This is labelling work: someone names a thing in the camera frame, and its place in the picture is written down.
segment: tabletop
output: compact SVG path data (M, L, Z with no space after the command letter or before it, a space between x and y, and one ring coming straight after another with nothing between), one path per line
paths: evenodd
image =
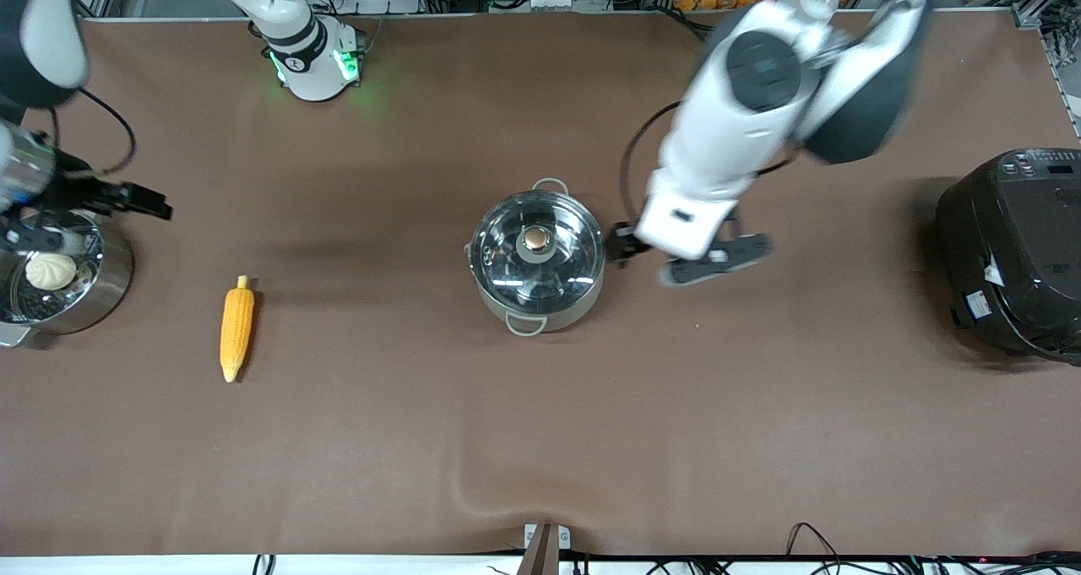
M463 244L545 175L624 220L623 148L699 59L682 26L386 21L362 85L320 105L240 22L84 32L89 90L138 135L120 177L176 212L118 219L136 268L109 318L0 353L0 553L476 552L536 521L593 553L779 553L798 521L842 553L1081 543L1081 377L953 330L929 231L977 164L1078 144L1010 14L938 14L880 155L752 186L762 264L672 291L664 256L639 256L534 339L485 309ZM61 124L72 155L122 156L92 103ZM667 128L640 145L637 197ZM226 385L239 275L258 315Z

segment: cooking pot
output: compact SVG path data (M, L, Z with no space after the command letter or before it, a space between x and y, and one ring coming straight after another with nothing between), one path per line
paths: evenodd
M75 262L76 276L59 290L39 290L27 280L26 265L40 253L0 252L0 347L18 347L38 332L85 330L120 304L131 282L131 249L93 214L43 213L40 222L63 233L59 252Z
M532 190L498 202L466 254L484 305L518 336L578 321L604 279L601 226L562 179L538 179Z

